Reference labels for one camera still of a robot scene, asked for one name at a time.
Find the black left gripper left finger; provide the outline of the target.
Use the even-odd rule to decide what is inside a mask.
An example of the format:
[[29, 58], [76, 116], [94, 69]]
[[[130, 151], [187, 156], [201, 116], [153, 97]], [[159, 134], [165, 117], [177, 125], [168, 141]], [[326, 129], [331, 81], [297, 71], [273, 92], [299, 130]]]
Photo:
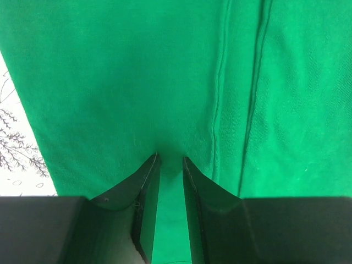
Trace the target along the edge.
[[108, 191], [1, 197], [1, 263], [150, 263], [160, 156]]

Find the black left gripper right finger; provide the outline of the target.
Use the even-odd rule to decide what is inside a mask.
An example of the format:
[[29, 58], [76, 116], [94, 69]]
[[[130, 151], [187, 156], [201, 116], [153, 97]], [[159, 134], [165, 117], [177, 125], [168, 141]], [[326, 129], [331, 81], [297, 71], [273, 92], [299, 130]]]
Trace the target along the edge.
[[241, 199], [183, 159], [193, 263], [351, 263], [351, 198]]

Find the green t shirt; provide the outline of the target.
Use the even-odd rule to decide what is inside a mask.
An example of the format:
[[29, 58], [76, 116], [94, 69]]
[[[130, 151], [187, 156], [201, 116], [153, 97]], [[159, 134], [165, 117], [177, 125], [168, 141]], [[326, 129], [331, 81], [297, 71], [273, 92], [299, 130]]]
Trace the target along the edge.
[[161, 156], [153, 263], [191, 261], [188, 156], [239, 197], [351, 195], [351, 1], [1, 1], [59, 195]]

